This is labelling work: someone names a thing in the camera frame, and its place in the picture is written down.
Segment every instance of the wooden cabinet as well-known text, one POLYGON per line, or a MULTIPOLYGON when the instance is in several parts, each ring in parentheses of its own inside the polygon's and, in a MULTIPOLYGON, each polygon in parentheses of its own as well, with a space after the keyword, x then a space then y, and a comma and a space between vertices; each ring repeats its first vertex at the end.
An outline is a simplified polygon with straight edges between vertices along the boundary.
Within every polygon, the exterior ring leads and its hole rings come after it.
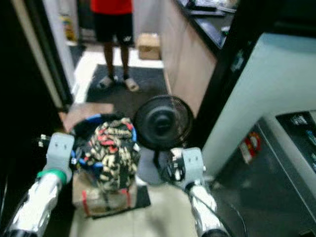
POLYGON ((161 54, 169 92, 198 114, 216 58, 173 0, 163 0, 161 54))

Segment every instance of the black shorts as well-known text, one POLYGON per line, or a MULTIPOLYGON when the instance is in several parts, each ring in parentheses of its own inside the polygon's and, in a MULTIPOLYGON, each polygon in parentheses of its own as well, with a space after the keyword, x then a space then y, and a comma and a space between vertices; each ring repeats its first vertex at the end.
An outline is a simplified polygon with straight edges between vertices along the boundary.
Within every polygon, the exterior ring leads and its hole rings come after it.
POLYGON ((116 36, 122 45, 131 45, 133 39, 133 15, 106 15, 94 13, 94 26, 99 42, 112 42, 116 36))

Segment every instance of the green band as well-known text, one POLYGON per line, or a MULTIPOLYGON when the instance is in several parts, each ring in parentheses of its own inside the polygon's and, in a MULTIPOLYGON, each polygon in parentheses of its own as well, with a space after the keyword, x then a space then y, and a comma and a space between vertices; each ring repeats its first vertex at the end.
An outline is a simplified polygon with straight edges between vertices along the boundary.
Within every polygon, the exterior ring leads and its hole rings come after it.
POLYGON ((67 183, 67 176, 66 174, 59 170, 59 169, 50 169, 50 170, 43 170, 41 172, 39 172, 37 174, 37 178, 40 178, 46 174, 55 174, 60 180, 61 182, 63 183, 63 185, 65 185, 67 183))

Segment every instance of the patterned bag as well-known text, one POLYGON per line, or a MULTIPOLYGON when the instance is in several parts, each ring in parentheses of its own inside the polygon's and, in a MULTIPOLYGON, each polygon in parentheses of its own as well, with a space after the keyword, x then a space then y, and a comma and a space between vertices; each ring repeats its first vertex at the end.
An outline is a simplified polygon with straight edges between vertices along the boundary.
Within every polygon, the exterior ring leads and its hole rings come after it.
POLYGON ((98 126, 84 145, 81 157, 79 163, 92 171, 102 191, 129 188, 140 158, 136 131, 130 119, 98 126))

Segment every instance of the kitchen counter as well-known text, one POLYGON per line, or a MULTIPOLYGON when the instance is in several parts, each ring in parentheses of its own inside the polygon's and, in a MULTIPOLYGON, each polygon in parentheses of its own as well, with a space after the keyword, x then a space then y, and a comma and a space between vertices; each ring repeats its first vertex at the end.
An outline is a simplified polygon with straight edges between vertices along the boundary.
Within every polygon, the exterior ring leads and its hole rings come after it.
POLYGON ((231 25, 234 14, 226 13, 226 16, 224 17, 192 16, 190 11, 185 8, 188 0, 173 1, 179 7, 184 17, 191 23, 192 27, 196 30, 211 52, 217 56, 225 41, 225 36, 221 33, 221 28, 223 26, 231 25))

